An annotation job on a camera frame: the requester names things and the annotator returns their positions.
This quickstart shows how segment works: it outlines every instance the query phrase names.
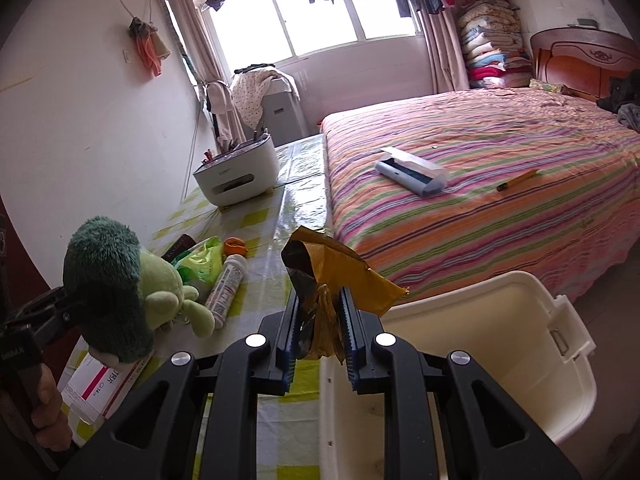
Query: bed headboard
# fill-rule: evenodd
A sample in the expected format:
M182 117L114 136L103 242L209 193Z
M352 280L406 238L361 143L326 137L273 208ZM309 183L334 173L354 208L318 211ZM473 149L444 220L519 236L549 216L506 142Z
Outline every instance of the bed headboard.
M550 28L531 37L536 78L564 84L595 101L609 95L609 77L640 68L640 50L629 38L604 30Z

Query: white bottle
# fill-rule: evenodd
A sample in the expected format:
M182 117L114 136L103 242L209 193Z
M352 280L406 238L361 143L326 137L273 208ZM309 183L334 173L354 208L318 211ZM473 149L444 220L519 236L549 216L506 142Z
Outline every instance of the white bottle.
M226 258L216 285L205 302L205 306L216 320L216 329L224 326L229 307L245 274L246 259L244 256L232 254Z

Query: checkered tablecloth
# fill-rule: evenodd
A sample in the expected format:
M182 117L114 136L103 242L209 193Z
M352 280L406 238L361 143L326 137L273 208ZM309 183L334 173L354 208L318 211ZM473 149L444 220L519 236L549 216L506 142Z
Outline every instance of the checkered tablecloth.
M188 234L196 241L211 236L220 239L235 236L245 240L249 253L247 276L234 298L224 328L207 339L196 338L189 326L181 324L176 324L171 332L158 331L156 354L139 381L176 351L187 350L196 357L212 355L256 332L264 316L286 307L291 284L280 251L290 234L301 225L331 234L322 136L308 137L276 151L280 174L272 193L219 209L196 188L169 217L165 227L146 244L151 252L163 254L181 234ZM69 358L61 384L85 354L86 343L81 339ZM285 397L264 396L258 401L260 480L319 479L318 363L298 361L291 391ZM74 439L84 444L95 428L73 413L69 414L69 420Z

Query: floor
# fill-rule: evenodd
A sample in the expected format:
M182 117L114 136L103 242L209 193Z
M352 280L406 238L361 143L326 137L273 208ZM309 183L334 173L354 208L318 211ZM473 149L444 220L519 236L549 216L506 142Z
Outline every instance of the floor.
M583 479L592 480L640 417L640 240L624 264L609 269L574 305L596 343L590 363L598 398L585 425L561 448Z

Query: silver screw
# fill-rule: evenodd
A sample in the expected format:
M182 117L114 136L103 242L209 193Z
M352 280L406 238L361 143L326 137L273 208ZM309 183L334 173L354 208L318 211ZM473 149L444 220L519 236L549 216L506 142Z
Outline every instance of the silver screw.
M258 346L262 346L267 342L267 338L262 334L251 334L246 337L244 342L247 346L251 346L253 348L258 348Z
M382 334L378 334L376 336L376 343L380 346L392 346L396 344L396 336L393 334L389 334L387 332L383 332Z
M171 362L176 366L183 366L189 361L191 361L191 356L188 352L176 352L171 356Z
M453 352L453 354L451 354L451 360L455 362L455 364L463 366L469 364L469 361L471 361L471 356L468 353L463 352L462 350L456 350L455 352Z

